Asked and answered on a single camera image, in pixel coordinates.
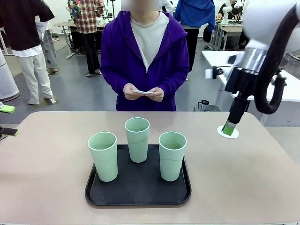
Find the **person's right hand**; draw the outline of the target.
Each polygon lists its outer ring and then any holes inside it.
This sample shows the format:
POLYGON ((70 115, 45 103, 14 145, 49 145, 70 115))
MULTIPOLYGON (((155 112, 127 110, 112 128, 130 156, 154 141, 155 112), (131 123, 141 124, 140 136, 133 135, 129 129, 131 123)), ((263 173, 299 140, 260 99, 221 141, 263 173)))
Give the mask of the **person's right hand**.
POLYGON ((127 100, 137 100, 142 96, 140 93, 133 92, 133 90, 136 90, 137 88, 131 84, 127 83, 123 88, 124 96, 127 100))

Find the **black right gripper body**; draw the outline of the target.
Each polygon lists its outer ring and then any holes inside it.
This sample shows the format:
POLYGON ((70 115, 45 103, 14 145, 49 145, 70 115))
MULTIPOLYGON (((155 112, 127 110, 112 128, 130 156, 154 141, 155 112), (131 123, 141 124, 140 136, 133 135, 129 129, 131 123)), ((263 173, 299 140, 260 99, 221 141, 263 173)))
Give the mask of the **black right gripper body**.
POLYGON ((257 97, 259 73, 243 68, 234 67, 229 74, 225 91, 232 94, 241 93, 246 96, 257 97))

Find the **person's left hand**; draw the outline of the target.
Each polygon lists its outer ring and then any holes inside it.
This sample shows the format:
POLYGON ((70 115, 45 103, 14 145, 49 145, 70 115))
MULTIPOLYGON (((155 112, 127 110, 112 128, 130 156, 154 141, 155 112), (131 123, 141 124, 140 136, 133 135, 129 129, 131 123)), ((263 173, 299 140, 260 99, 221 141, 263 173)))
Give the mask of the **person's left hand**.
POLYGON ((149 90, 147 92, 146 96, 149 99, 151 99, 152 101, 162 102, 162 100, 164 98, 164 91, 159 87, 155 87, 155 88, 149 90))

